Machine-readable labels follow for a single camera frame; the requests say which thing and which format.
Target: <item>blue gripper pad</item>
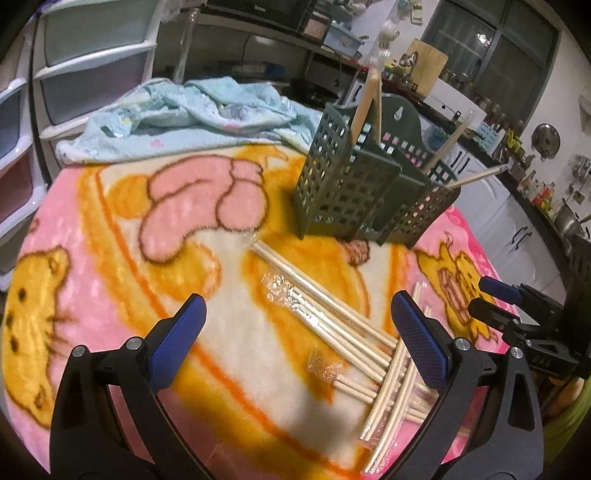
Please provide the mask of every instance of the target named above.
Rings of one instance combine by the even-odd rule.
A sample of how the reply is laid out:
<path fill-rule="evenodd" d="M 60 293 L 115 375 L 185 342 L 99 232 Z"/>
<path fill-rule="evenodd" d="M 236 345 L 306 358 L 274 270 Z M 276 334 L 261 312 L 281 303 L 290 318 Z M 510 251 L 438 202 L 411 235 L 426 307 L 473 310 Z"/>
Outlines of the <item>blue gripper pad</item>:
<path fill-rule="evenodd" d="M 425 317 L 406 291 L 394 295 L 391 314 L 425 385 L 442 393 L 452 366 L 447 347 L 452 338 L 438 321 Z"/>
<path fill-rule="evenodd" d="M 154 393 L 173 383 L 178 369 L 205 325 L 206 316 L 205 300 L 193 294 L 172 318 L 173 327 L 150 359 L 148 385 Z"/>
<path fill-rule="evenodd" d="M 523 301 L 521 292 L 512 285 L 507 285 L 490 277 L 482 277 L 478 282 L 478 288 L 492 297 L 502 300 L 509 305 L 519 305 Z"/>

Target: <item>green plastic basket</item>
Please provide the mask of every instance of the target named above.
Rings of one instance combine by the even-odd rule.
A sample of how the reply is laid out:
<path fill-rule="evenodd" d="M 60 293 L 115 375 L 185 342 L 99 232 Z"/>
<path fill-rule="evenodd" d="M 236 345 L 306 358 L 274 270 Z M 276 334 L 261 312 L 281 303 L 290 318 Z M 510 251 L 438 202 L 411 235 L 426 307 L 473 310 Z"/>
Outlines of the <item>green plastic basket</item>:
<path fill-rule="evenodd" d="M 355 110 L 326 106 L 293 194 L 300 238 L 334 236 L 412 248 L 459 196 L 460 189 L 444 186 L 455 176 L 441 161 L 428 175 L 419 170 L 432 154 L 423 144 L 418 112 L 406 98 L 382 98 L 380 145 L 369 122 L 351 144 Z"/>

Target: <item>light blue blanket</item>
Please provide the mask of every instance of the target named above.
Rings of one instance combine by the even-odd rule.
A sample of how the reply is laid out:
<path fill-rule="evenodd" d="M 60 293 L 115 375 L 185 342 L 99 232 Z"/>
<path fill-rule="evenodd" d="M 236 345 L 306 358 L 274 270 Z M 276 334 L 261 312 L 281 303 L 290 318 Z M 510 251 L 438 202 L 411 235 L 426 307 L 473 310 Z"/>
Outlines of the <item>light blue blanket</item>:
<path fill-rule="evenodd" d="M 59 142 L 56 154 L 65 164 L 119 163 L 260 143 L 307 153 L 321 116 L 262 83 L 152 79 L 93 113 L 84 133 Z"/>

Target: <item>wooden stick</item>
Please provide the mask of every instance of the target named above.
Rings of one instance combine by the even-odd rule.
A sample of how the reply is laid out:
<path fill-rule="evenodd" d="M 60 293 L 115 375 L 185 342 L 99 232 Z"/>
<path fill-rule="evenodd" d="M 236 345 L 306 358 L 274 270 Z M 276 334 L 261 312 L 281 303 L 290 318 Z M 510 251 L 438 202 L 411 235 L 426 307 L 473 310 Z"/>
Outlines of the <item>wooden stick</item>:
<path fill-rule="evenodd" d="M 343 382 L 335 380 L 333 382 L 333 386 L 338 391 L 345 393 L 348 396 L 350 396 L 351 398 L 359 400 L 360 402 L 365 403 L 366 405 L 371 405 L 373 402 L 373 399 L 370 396 L 365 395 L 364 393 L 361 393 L 348 385 L 345 385 Z M 388 402 L 388 405 L 386 406 L 386 411 L 390 411 L 390 409 L 392 408 L 393 405 L 394 405 L 394 401 L 390 400 Z M 416 418 L 419 418 L 423 421 L 427 418 L 428 412 L 425 412 L 424 410 L 419 410 L 418 408 L 411 407 L 408 409 L 408 411 L 411 415 L 414 415 Z"/>
<path fill-rule="evenodd" d="M 336 329 L 333 328 L 332 325 L 328 324 L 327 318 L 323 318 L 322 312 L 316 310 L 312 305 L 306 304 L 305 300 L 298 300 L 301 302 L 300 306 L 303 307 L 314 319 L 313 322 L 306 322 L 312 331 L 316 333 L 318 333 L 318 331 L 326 332 L 333 340 L 341 344 L 341 346 L 347 350 L 351 356 L 354 356 L 363 362 L 363 364 L 374 373 L 374 377 L 370 378 L 375 381 L 381 381 L 380 378 L 383 379 L 383 377 L 386 375 L 386 370 L 380 368 L 378 364 L 368 358 L 363 352 L 356 349 L 348 339 L 344 338 Z"/>
<path fill-rule="evenodd" d="M 376 392 L 374 392 L 373 390 L 366 388 L 363 385 L 358 384 L 357 382 L 354 382 L 353 380 L 351 380 L 350 378 L 348 378 L 342 374 L 337 376 L 337 378 L 335 379 L 335 382 L 339 382 L 344 385 L 347 385 L 349 388 L 352 388 L 356 392 L 364 395 L 365 397 L 368 397 L 371 400 L 369 405 L 372 405 L 374 403 L 375 398 L 378 396 L 378 394 Z M 395 392 L 400 388 L 400 385 L 401 385 L 400 382 L 396 383 L 396 386 L 394 387 Z M 388 400 L 388 405 L 389 406 L 394 405 L 394 400 L 392 400 L 392 399 Z M 413 398 L 413 405 L 417 410 L 420 410 L 425 414 L 429 413 L 431 411 L 431 409 L 433 408 L 432 404 L 427 403 L 421 397 L 418 397 L 416 395 Z"/>
<path fill-rule="evenodd" d="M 370 395 L 366 395 L 363 392 L 358 391 L 356 388 L 339 381 L 338 379 L 334 381 L 333 385 L 338 391 L 350 396 L 351 398 L 359 400 L 360 402 L 363 402 L 367 405 L 371 405 L 373 403 L 373 398 Z M 418 403 L 419 401 L 421 401 L 421 399 L 418 397 L 415 397 L 415 399 L 411 400 L 414 408 L 410 407 L 408 409 L 405 419 L 413 423 L 416 423 L 417 425 L 422 425 L 426 420 L 429 412 L 423 410 L 422 405 Z M 390 400 L 386 407 L 387 413 L 391 411 L 393 405 L 394 401 Z M 468 437 L 470 435 L 470 432 L 465 428 L 461 428 L 457 434 L 460 437 Z"/>
<path fill-rule="evenodd" d="M 421 289 L 422 285 L 420 283 L 415 284 L 413 288 L 413 300 L 415 303 L 418 303 L 420 300 Z M 369 440 L 374 434 L 375 429 L 378 427 L 379 421 L 384 415 L 387 402 L 394 391 L 394 385 L 398 381 L 400 370 L 402 369 L 404 361 L 406 360 L 406 354 L 407 348 L 404 345 L 404 342 L 398 342 L 396 353 L 392 357 L 392 362 L 390 363 L 390 368 L 386 373 L 386 378 L 384 379 L 382 388 L 380 388 L 378 396 L 374 402 L 374 406 L 369 412 L 369 416 L 363 425 L 363 430 L 361 433 L 362 440 Z"/>
<path fill-rule="evenodd" d="M 262 241 L 258 241 L 251 247 L 254 253 L 273 265 L 277 270 L 287 276 L 294 284 L 304 290 L 307 294 L 314 297 L 318 302 L 331 308 L 335 313 L 341 315 L 347 321 L 353 323 L 367 332 L 376 340 L 379 340 L 384 345 L 394 349 L 398 343 L 398 339 L 393 336 L 381 332 L 369 324 L 369 320 L 352 309 L 345 302 L 333 297 L 333 295 L 326 290 L 318 282 L 307 276 L 302 270 L 295 265 L 289 263 L 285 258 L 280 256 L 271 247 Z"/>
<path fill-rule="evenodd" d="M 382 73 L 377 68 L 372 67 L 369 70 L 368 80 L 365 83 L 361 100 L 359 101 L 359 105 L 355 111 L 355 116 L 351 122 L 351 128 L 349 129 L 352 145 L 357 143 L 357 139 L 363 131 L 363 126 L 368 120 L 369 109 L 371 108 L 371 104 L 374 102 L 375 92 L 378 88 L 381 78 Z"/>
<path fill-rule="evenodd" d="M 398 425 L 400 424 L 400 421 L 402 420 L 402 417 L 404 416 L 405 410 L 408 406 L 408 400 L 410 399 L 410 395 L 413 391 L 417 373 L 417 367 L 414 365 L 414 362 L 412 362 L 411 366 L 408 368 L 406 376 L 404 377 L 401 392 L 398 394 L 396 402 L 394 403 L 392 411 L 390 412 L 390 418 L 388 419 L 388 423 L 386 424 L 382 438 L 380 439 L 378 446 L 374 450 L 374 454 L 371 456 L 367 466 L 365 467 L 366 473 L 375 473 L 379 463 L 384 459 L 390 444 L 394 440 Z"/>
<path fill-rule="evenodd" d="M 376 345 L 368 341 L 357 331 L 353 330 L 349 325 L 330 313 L 320 303 L 315 301 L 315 299 L 308 296 L 304 291 L 297 287 L 293 287 L 293 290 L 296 294 L 301 295 L 302 298 L 304 298 L 306 302 L 310 303 L 310 305 L 312 305 L 316 310 L 321 312 L 324 317 L 326 317 L 328 324 L 330 324 L 344 338 L 359 348 L 368 357 L 372 358 L 379 366 L 386 368 L 389 365 L 391 357 L 387 353 L 382 352 Z"/>
<path fill-rule="evenodd" d="M 443 144 L 443 146 L 431 157 L 431 160 L 423 167 L 423 173 L 428 174 L 431 169 L 437 164 L 439 160 L 448 156 L 452 152 L 452 148 L 457 143 L 459 138 L 466 131 L 466 128 L 472 121 L 472 114 L 469 114 L 468 118 L 462 123 L 453 135 Z"/>
<path fill-rule="evenodd" d="M 369 367 L 355 348 L 345 342 L 339 341 L 335 338 L 332 332 L 324 330 L 316 319 L 311 319 L 310 313 L 306 313 L 303 309 L 293 309 L 293 312 L 320 338 L 322 338 L 335 352 L 356 366 L 365 375 L 376 382 L 381 382 L 383 376 Z"/>
<path fill-rule="evenodd" d="M 374 141 L 379 145 L 382 142 L 382 75 L 374 92 Z"/>
<path fill-rule="evenodd" d="M 472 177 L 468 177 L 463 180 L 451 181 L 450 183 L 448 183 L 446 185 L 446 187 L 448 189 L 458 189 L 460 187 L 463 187 L 464 185 L 474 183 L 475 181 L 479 181 L 479 180 L 485 179 L 485 178 L 493 176 L 493 175 L 499 175 L 499 174 L 503 173 L 504 171 L 509 170 L 508 167 L 509 167 L 509 165 L 506 164 L 506 165 L 499 165 L 498 167 L 488 168 L 484 171 L 481 171 L 480 173 L 477 173 L 476 175 L 473 175 Z"/>

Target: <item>wooden cutting board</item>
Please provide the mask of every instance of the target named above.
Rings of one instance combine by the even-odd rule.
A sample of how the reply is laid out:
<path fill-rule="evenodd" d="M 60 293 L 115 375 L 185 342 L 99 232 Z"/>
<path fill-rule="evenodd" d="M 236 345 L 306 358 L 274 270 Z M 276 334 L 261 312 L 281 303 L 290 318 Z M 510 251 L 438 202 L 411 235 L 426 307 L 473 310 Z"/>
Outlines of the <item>wooden cutting board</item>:
<path fill-rule="evenodd" d="M 449 57 L 420 40 L 413 40 L 407 55 L 415 51 L 418 52 L 418 62 L 413 70 L 413 82 L 417 84 L 417 93 L 426 97 L 441 75 Z"/>

